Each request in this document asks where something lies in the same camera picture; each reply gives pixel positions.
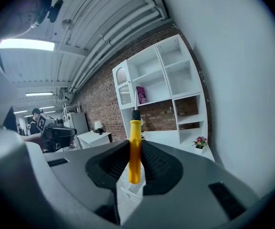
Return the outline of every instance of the red brick wall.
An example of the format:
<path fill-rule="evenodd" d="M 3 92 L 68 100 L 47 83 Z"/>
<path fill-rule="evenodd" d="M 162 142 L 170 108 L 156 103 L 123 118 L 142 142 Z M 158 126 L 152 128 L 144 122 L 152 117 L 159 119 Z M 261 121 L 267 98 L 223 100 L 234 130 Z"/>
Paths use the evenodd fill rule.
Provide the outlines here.
<path fill-rule="evenodd" d="M 114 54 L 82 87 L 72 102 L 80 102 L 90 129 L 94 128 L 95 121 L 100 120 L 104 131 L 112 133 L 113 141 L 127 139 L 117 103 L 112 69 L 139 51 L 176 34 L 180 34 L 184 38 L 181 31 L 172 22 L 145 33 Z M 197 108 L 196 103 L 192 101 L 180 103 L 184 103 L 180 104 L 181 113 L 186 112 L 190 115 L 192 110 Z M 140 107 L 139 110 L 145 121 L 142 130 L 176 130 L 174 111 L 170 107 L 172 107 L 171 100 Z"/>

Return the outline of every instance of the ceiling light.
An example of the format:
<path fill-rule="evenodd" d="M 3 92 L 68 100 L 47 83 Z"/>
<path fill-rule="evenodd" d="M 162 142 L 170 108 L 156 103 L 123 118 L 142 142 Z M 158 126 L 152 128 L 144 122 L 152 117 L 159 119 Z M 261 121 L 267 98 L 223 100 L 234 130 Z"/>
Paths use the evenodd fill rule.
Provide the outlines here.
<path fill-rule="evenodd" d="M 50 108 L 55 108 L 55 106 L 41 107 L 39 109 L 50 109 Z"/>
<path fill-rule="evenodd" d="M 27 97 L 30 97 L 30 96 L 48 96 L 48 95 L 52 95 L 53 93 L 52 92 L 49 92 L 49 93 L 26 93 L 26 96 Z"/>
<path fill-rule="evenodd" d="M 29 39 L 6 39 L 0 43 L 1 48 L 27 48 L 53 51 L 55 43 Z"/>
<path fill-rule="evenodd" d="M 13 113 L 18 114 L 18 113 L 24 113 L 24 112 L 27 112 L 27 110 L 17 111 L 17 112 L 13 112 Z"/>

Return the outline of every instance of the white cabinet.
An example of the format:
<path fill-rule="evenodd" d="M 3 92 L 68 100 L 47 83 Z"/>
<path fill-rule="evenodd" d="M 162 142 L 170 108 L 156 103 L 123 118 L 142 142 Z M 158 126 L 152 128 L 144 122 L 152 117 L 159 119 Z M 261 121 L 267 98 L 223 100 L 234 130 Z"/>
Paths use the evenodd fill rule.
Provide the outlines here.
<path fill-rule="evenodd" d="M 189 143 L 200 135 L 207 137 L 207 113 L 201 81 L 190 52 L 179 35 L 162 40 L 123 61 L 113 69 L 113 77 L 128 138 L 137 86 L 144 88 L 146 104 L 172 99 L 175 113 L 177 100 L 196 97 L 198 114 L 176 115 L 179 141 Z M 199 123 L 199 127 L 181 128 L 190 123 Z"/>

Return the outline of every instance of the ceiling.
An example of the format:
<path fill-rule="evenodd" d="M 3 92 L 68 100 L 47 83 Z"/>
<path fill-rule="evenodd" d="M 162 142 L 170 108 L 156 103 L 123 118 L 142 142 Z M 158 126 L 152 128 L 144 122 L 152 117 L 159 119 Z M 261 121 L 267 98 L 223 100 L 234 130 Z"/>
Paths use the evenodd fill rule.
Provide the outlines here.
<path fill-rule="evenodd" d="M 166 13 L 161 0 L 153 1 Z M 28 110 L 22 115 L 29 115 L 35 107 L 52 105 L 56 106 L 56 111 L 61 110 L 66 100 L 59 99 L 60 91 L 70 86 L 84 59 L 101 39 L 101 35 L 105 35 L 124 17 L 145 5 L 144 0 L 63 0 L 63 6 L 55 23 L 45 19 L 39 27 L 21 36 L 21 38 L 54 42 L 56 43 L 54 51 L 0 49 L 5 73 L 18 89 L 18 96 L 13 105 L 14 111 Z M 148 10 L 131 22 L 151 12 Z M 66 31 L 66 26 L 62 27 L 62 21 L 65 19 L 72 19 L 74 22 L 74 27 L 69 31 Z M 168 21 L 158 21 L 149 27 L 146 23 L 143 31 L 132 33 L 121 46 L 141 33 L 166 22 Z M 116 49 L 112 48 L 109 53 L 112 54 Z M 103 58 L 100 61 L 101 65 L 107 59 L 107 56 Z M 53 92 L 53 96 L 26 97 L 25 95 L 34 92 Z"/>

